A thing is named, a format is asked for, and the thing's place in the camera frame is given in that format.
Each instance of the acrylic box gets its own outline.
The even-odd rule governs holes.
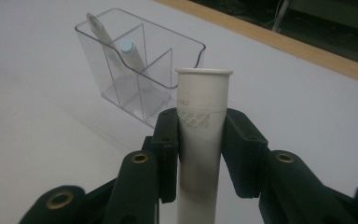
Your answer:
[[[154,127],[161,111],[176,107],[174,69],[200,67],[205,45],[118,8],[96,18],[111,43],[101,42],[87,21],[78,24],[76,32],[102,97]],[[134,66],[123,54],[128,40],[143,66]]]

